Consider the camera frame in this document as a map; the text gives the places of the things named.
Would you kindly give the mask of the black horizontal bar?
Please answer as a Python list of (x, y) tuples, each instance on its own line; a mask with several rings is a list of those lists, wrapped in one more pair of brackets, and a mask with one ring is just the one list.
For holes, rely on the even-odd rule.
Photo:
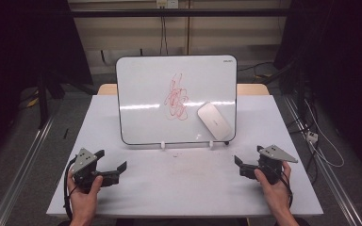
[(74, 9), (70, 14), (75, 18), (105, 17), (278, 17), (296, 13), (284, 8), (253, 9)]

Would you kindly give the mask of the person's right hand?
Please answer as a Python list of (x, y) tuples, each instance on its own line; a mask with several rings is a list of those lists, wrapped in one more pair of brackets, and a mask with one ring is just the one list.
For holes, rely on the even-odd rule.
[(261, 184), (265, 200), (269, 206), (271, 213), (280, 208), (289, 209), (288, 184), (291, 168), (287, 162), (282, 163), (283, 173), (282, 178), (277, 184), (271, 185), (266, 176), (260, 169), (255, 170), (257, 181)]

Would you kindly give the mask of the black metal stand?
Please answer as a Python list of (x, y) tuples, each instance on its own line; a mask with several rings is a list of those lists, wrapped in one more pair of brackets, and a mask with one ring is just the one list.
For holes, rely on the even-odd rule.
[(43, 69), (38, 76), (38, 100), (40, 103), (40, 125), (39, 128), (47, 123), (49, 119), (47, 92), (54, 99), (61, 99), (65, 91), (60, 84), (60, 76), (56, 71)]

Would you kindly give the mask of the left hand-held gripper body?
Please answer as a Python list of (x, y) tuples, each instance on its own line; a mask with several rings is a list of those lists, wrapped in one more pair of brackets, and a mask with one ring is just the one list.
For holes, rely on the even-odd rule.
[(89, 192), (95, 178), (100, 174), (96, 169), (97, 162), (94, 153), (91, 153), (85, 148), (82, 148), (77, 155), (73, 168), (72, 175), (75, 184), (83, 191)]

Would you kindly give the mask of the black curtain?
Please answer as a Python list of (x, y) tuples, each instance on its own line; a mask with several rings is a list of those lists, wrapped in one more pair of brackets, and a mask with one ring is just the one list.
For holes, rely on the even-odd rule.
[(24, 89), (46, 86), (59, 98), (62, 83), (92, 83), (69, 11), (69, 0), (0, 0), (0, 146)]
[(291, 0), (274, 66), (301, 62), (312, 89), (362, 161), (362, 0)]

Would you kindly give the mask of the person's left hand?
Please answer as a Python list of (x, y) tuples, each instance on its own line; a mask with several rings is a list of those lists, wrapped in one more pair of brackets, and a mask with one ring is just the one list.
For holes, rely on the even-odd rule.
[(102, 183), (103, 177), (97, 176), (90, 192), (84, 193), (76, 186), (71, 175), (67, 177), (68, 190), (71, 192), (70, 201), (73, 208), (73, 218), (90, 218), (91, 222), (93, 221), (97, 209), (97, 195)]

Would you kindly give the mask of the white wall outlet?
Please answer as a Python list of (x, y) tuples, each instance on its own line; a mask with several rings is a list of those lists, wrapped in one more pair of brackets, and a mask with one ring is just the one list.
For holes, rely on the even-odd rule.
[(156, 0), (157, 8), (179, 8), (178, 0)]

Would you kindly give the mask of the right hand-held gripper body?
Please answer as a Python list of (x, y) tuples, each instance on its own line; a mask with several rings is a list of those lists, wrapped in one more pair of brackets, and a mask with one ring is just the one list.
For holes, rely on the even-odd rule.
[(276, 145), (264, 148), (259, 154), (258, 167), (271, 185), (276, 184), (282, 173), (282, 163), (297, 163), (298, 160)]

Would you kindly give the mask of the white whiteboard eraser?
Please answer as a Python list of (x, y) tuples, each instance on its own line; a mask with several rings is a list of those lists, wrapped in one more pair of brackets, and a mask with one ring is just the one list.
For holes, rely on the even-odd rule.
[(197, 114), (216, 140), (225, 140), (231, 134), (231, 126), (212, 103), (204, 104), (198, 109)]

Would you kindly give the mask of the metal floor rail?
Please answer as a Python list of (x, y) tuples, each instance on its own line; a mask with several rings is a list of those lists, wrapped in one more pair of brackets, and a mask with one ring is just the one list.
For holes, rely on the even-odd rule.
[(50, 132), (55, 117), (50, 116), (46, 122), (38, 129), (33, 142), (28, 147), (22, 165), (13, 176), (8, 190), (0, 201), (0, 226), (5, 226), (11, 211), (25, 185), (25, 181), (31, 171), (32, 166), (41, 150), (43, 142)]
[(356, 207), (352, 199), (343, 188), (341, 182), (334, 173), (334, 167), (329, 165), (321, 157), (323, 152), (321, 148), (316, 148), (311, 141), (306, 139), (306, 133), (302, 132), (304, 142), (308, 145), (310, 154), (313, 156), (313, 160), (316, 162), (318, 170), (323, 175), (326, 183), (328, 184), (331, 192), (333, 193), (336, 202), (346, 218), (349, 226), (362, 226), (362, 218), (357, 212)]

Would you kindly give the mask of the white whiteboard with black frame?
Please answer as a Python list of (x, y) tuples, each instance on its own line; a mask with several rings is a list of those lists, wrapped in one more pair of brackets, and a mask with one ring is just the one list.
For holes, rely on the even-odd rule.
[[(121, 138), (128, 145), (229, 142), (236, 135), (237, 60), (126, 56), (116, 63)], [(216, 140), (198, 117), (212, 103), (232, 128)]]

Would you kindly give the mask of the wooden table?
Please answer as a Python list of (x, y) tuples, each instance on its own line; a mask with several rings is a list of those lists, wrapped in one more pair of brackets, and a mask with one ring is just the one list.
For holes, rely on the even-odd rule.
[[(116, 84), (104, 84), (97, 92), (98, 95), (116, 95)], [(237, 84), (238, 95), (269, 95), (269, 91), (265, 85), (262, 84)]]

